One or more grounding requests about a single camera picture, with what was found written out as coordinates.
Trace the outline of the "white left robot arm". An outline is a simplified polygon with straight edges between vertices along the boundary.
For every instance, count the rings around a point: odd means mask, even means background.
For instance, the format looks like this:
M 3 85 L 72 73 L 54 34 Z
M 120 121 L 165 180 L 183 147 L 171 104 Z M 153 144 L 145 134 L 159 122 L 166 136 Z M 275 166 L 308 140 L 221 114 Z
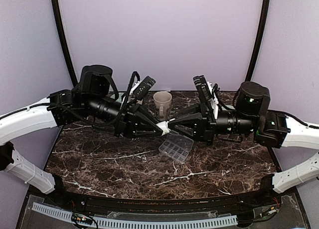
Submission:
M 18 177 L 50 197 L 59 207 L 70 203 L 62 179 L 26 160 L 12 140 L 47 128 L 82 121 L 96 128 L 112 126 L 115 136 L 127 138 L 162 136 L 169 132 L 167 122 L 159 122 L 140 101 L 155 84 L 151 77 L 141 79 L 132 73 L 128 88 L 120 98 L 112 69 L 90 65 L 82 69 L 79 83 L 40 101 L 0 117 L 0 169 Z

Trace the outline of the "small white bottle cap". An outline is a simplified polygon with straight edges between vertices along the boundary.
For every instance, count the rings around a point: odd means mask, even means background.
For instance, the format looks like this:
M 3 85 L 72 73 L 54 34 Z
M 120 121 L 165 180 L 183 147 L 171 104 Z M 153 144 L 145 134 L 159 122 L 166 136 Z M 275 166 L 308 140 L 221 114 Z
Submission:
M 159 123 L 157 123 L 157 127 L 159 127 L 162 130 L 162 136 L 169 134 L 172 130 L 168 127 L 168 123 L 175 120 L 175 118 L 170 119 L 170 120 L 166 120 L 166 121 L 161 121 Z

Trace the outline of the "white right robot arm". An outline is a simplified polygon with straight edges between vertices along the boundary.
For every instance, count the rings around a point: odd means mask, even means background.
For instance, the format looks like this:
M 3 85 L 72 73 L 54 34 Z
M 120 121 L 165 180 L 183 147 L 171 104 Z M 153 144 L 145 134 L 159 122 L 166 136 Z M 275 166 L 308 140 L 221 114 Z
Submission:
M 168 128 L 195 141 L 211 145 L 215 137 L 237 134 L 253 135 L 255 143 L 270 147 L 319 148 L 319 126 L 301 121 L 289 113 L 269 109 L 270 92 L 258 83 L 241 83 L 227 107 L 218 97 L 217 84 L 203 76 L 194 83 L 200 102 L 183 110 L 183 115 L 169 121 Z

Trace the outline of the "clear plastic pill organizer box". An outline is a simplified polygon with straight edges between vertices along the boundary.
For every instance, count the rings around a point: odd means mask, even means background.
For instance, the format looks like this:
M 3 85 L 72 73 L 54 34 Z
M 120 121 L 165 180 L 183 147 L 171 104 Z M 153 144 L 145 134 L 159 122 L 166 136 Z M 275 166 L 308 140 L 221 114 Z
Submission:
M 190 151 L 194 141 L 184 135 L 171 132 L 166 140 L 160 145 L 159 152 L 173 159 L 175 162 L 183 164 Z

